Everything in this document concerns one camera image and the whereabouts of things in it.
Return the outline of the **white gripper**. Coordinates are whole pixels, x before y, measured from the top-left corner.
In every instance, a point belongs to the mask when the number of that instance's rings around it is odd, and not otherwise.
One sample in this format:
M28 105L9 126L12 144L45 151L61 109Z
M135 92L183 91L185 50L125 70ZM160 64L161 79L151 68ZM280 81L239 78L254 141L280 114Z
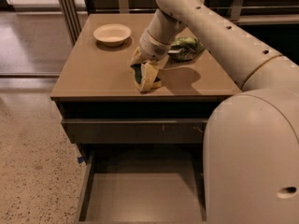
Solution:
M139 39L139 47L130 60L130 65L140 64L141 80L137 88L141 92L147 92L162 87L162 81L158 78L159 66L156 61L162 60L170 50L171 37L158 32L152 35L149 30L145 30Z

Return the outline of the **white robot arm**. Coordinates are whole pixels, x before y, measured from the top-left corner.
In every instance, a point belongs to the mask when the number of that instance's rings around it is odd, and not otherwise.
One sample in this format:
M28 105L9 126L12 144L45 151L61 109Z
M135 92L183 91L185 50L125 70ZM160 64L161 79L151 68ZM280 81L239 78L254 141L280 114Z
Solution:
M157 62L189 28L241 90L206 125L207 224L299 224L299 66L202 0L156 3L132 59L137 88L155 88Z

